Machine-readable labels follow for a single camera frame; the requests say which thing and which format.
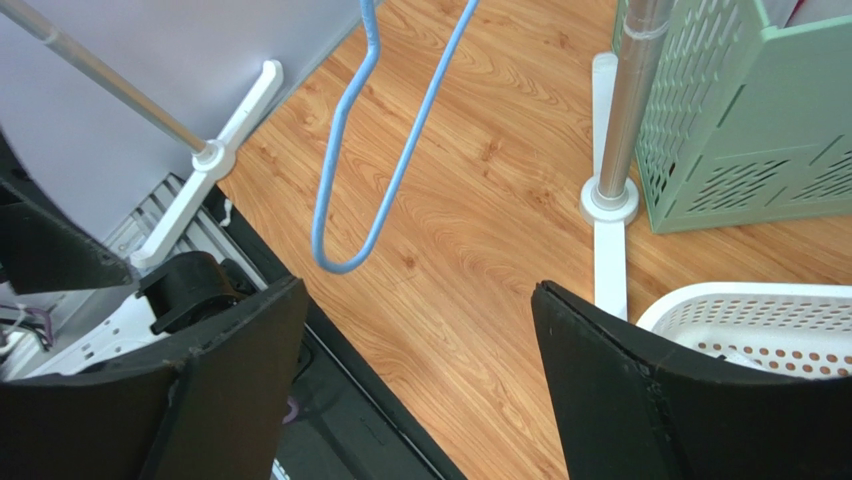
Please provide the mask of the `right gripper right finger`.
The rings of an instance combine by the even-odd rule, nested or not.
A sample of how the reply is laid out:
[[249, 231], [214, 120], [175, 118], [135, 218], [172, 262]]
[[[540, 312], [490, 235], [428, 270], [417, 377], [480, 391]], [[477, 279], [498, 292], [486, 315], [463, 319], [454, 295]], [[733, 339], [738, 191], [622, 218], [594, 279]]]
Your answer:
[[552, 281], [533, 322], [573, 479], [847, 479], [851, 374], [809, 379], [716, 359]]

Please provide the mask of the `blue wire hanger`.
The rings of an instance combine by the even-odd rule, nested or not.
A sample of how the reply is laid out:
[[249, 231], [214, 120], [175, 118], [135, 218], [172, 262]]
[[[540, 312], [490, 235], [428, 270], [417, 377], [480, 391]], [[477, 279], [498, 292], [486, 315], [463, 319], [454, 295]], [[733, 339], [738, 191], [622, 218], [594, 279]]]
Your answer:
[[382, 5], [359, 2], [365, 52], [331, 115], [310, 224], [310, 254], [319, 269], [351, 274], [374, 252], [478, 5], [462, 2], [455, 21], [439, 36], [441, 46], [416, 64], [423, 76], [408, 107], [379, 89], [391, 66], [381, 59]]

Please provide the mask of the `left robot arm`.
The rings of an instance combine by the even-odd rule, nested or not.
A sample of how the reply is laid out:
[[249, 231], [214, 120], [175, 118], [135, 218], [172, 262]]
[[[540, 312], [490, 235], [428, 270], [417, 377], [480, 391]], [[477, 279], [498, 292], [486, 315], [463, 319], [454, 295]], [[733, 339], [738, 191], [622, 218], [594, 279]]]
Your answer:
[[[237, 285], [252, 289], [266, 286], [255, 266], [227, 236], [233, 204], [223, 198], [214, 207], [197, 213], [171, 255], [193, 251], [210, 253], [228, 267], [246, 274]], [[128, 286], [91, 291], [57, 293], [49, 296], [53, 319], [53, 345], [43, 349], [33, 333], [12, 333], [11, 353], [1, 366], [3, 380], [18, 380], [44, 374], [73, 375], [120, 354], [140, 349], [166, 337], [155, 334], [155, 313], [143, 295]]]

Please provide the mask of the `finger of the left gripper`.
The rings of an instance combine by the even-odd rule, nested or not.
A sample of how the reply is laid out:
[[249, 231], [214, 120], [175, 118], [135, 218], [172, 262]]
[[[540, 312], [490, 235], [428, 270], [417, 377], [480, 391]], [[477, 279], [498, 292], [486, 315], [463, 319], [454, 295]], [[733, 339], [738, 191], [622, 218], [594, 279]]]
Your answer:
[[82, 230], [1, 138], [1, 284], [17, 295], [130, 285], [128, 263]]

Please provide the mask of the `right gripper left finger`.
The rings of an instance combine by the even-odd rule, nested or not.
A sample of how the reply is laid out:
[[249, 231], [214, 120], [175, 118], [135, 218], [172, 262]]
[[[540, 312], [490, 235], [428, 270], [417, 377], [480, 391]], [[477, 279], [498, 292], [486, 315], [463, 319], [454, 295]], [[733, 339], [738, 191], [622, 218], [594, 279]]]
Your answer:
[[5, 479], [267, 479], [308, 293], [283, 278], [74, 375], [1, 386]]

